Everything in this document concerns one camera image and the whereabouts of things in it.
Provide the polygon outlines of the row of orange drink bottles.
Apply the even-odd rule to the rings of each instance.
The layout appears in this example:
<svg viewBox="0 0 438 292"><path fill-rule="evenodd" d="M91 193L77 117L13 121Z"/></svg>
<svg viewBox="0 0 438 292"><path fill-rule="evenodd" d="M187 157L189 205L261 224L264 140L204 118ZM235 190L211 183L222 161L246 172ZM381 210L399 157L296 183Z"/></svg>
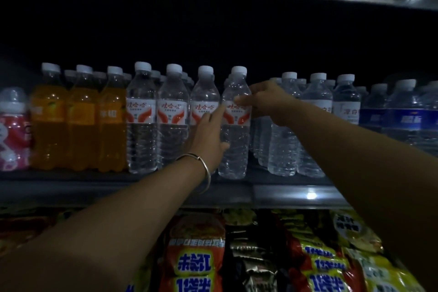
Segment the row of orange drink bottles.
<svg viewBox="0 0 438 292"><path fill-rule="evenodd" d="M93 68L79 64L67 89L58 65L42 63L44 83L30 96L33 149L31 167L38 170L98 167L99 92Z"/></svg>

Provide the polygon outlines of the row of blue label waters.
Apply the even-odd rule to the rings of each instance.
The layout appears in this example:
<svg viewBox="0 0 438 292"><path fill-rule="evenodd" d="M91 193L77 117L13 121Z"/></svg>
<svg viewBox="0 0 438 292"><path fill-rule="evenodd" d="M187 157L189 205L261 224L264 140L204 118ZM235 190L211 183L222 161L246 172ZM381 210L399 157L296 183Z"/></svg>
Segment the row of blue label waters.
<svg viewBox="0 0 438 292"><path fill-rule="evenodd" d="M420 90L416 79L401 79L390 94L385 83L373 85L359 125L438 157L438 81Z"/></svg>

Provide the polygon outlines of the dark snack packets pile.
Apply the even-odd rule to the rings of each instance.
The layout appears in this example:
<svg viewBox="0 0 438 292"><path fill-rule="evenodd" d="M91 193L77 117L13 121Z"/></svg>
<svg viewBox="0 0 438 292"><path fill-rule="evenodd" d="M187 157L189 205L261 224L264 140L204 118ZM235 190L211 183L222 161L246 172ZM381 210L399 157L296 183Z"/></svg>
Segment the dark snack packets pile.
<svg viewBox="0 0 438 292"><path fill-rule="evenodd" d="M222 212L226 223L223 292L291 292L282 263L284 237L268 209L232 208Z"/></svg>

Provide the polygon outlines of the person's left forearm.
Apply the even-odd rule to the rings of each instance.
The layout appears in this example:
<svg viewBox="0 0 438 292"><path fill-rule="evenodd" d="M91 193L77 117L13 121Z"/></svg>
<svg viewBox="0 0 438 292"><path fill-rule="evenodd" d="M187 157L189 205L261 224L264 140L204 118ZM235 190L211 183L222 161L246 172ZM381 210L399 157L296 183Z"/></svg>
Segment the person's left forearm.
<svg viewBox="0 0 438 292"><path fill-rule="evenodd" d="M220 159L185 155L0 259L0 292L123 292Z"/></svg>

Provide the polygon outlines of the yellow snack packets pile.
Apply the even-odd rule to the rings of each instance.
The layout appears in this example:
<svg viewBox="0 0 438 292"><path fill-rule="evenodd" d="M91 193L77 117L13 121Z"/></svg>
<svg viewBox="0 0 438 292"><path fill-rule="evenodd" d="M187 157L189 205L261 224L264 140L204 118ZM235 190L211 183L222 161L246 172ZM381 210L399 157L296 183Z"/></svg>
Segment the yellow snack packets pile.
<svg viewBox="0 0 438 292"><path fill-rule="evenodd" d="M337 244L361 275L364 292L426 292L416 278L385 256L381 239L352 210L330 210Z"/></svg>

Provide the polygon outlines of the person's right forearm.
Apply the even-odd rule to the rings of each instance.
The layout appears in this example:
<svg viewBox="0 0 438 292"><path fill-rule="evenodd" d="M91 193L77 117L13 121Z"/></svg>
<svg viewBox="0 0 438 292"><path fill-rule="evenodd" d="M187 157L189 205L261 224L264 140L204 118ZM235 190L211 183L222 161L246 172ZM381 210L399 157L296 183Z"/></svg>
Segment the person's right forearm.
<svg viewBox="0 0 438 292"><path fill-rule="evenodd" d="M294 98L286 123L384 246L438 292L438 158Z"/></svg>

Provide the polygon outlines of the grey metal shelf board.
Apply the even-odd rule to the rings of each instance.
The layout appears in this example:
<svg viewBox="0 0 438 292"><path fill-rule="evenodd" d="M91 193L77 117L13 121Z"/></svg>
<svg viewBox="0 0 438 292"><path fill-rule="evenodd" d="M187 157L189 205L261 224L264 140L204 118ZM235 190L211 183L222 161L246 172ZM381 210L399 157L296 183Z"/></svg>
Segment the grey metal shelf board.
<svg viewBox="0 0 438 292"><path fill-rule="evenodd" d="M26 170L0 172L0 207L87 206L130 186L142 176L95 171ZM217 173L210 188L200 194L202 183L187 198L188 208L254 209L350 209L351 206L327 179L312 179L300 174L279 177L258 166L250 166L246 177L228 180Z"/></svg>

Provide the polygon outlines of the person's right hand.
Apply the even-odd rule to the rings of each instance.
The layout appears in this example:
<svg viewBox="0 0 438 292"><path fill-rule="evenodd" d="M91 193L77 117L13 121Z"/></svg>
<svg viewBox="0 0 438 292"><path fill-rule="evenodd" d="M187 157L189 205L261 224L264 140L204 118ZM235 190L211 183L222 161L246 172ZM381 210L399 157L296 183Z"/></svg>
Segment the person's right hand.
<svg viewBox="0 0 438 292"><path fill-rule="evenodd" d="M279 126L290 125L290 113L294 98L271 80L252 84L250 94L259 94L262 99L260 108L249 107L251 118L269 117Z"/></svg>

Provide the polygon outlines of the orange noodle packets pile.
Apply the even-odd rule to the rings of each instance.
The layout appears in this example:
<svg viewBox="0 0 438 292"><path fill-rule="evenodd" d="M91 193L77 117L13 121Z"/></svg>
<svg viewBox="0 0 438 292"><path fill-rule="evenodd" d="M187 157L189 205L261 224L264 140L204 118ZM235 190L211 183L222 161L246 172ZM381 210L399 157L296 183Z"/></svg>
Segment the orange noodle packets pile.
<svg viewBox="0 0 438 292"><path fill-rule="evenodd" d="M223 292L223 218L181 211L167 226L159 292Z"/></svg>

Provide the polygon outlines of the pink label drink bottle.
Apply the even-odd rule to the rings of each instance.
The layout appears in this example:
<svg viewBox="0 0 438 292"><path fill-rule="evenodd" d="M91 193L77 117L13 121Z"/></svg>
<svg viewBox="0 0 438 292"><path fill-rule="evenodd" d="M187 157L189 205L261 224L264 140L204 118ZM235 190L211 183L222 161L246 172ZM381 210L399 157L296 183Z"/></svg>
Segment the pink label drink bottle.
<svg viewBox="0 0 438 292"><path fill-rule="evenodd" d="M28 98L19 87L0 90L0 172L30 167L31 121Z"/></svg>

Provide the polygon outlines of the red label plastic water bottle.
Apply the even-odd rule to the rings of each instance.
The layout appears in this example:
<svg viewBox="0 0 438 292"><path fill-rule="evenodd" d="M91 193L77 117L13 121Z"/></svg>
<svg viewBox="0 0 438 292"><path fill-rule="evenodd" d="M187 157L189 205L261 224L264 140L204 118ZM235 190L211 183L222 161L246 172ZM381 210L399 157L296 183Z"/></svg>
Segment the red label plastic water bottle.
<svg viewBox="0 0 438 292"><path fill-rule="evenodd" d="M247 173L250 143L251 106L240 106L237 96L251 95L246 82L247 68L234 66L221 97L226 109L222 118L221 140L229 144L224 152L218 173L222 178L243 179Z"/></svg>

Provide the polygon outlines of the person's left hand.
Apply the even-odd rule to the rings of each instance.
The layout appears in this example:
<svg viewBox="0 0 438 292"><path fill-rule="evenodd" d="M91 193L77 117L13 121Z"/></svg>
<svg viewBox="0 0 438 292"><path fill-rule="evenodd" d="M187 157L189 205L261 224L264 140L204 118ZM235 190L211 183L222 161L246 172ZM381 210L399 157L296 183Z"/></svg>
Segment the person's left hand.
<svg viewBox="0 0 438 292"><path fill-rule="evenodd" d="M194 129L189 153L195 154L205 162L210 173L220 165L223 156L215 155L215 144L222 142L221 127L226 106L220 104L212 113L205 112Z"/></svg>

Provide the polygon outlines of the red yellow noodle packets pile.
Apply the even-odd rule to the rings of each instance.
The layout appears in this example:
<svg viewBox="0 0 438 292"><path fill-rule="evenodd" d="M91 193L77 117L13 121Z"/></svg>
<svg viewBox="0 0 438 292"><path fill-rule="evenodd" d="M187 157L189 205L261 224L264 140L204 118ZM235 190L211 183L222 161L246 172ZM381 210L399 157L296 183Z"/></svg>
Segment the red yellow noodle packets pile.
<svg viewBox="0 0 438 292"><path fill-rule="evenodd" d="M293 292L364 292L360 275L335 241L328 210L279 210Z"/></svg>

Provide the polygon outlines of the row of white label waters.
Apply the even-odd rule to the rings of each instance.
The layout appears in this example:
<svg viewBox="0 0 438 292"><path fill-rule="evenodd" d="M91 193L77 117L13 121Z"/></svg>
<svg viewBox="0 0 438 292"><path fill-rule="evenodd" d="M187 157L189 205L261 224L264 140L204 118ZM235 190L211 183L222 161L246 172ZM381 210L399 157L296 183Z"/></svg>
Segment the row of white label waters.
<svg viewBox="0 0 438 292"><path fill-rule="evenodd" d="M321 178L330 173L329 164L342 160L342 149L332 149L335 141L353 140L360 135L356 124L332 113L334 93L326 84L326 73L313 73L310 85L299 91L294 79L283 78L279 85L294 100L290 125L279 126L271 121L267 168L274 175L296 173Z"/></svg>

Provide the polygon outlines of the row of red label waters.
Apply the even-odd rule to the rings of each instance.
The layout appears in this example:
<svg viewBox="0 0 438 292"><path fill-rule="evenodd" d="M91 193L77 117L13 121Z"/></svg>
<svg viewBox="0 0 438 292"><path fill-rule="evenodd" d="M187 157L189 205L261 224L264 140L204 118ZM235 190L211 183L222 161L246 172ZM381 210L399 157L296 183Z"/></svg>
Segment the row of red label waters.
<svg viewBox="0 0 438 292"><path fill-rule="evenodd" d="M127 160L133 174L149 174L182 154L189 135L190 93L183 83L183 68L168 64L161 86L147 62L135 63L127 87Z"/></svg>

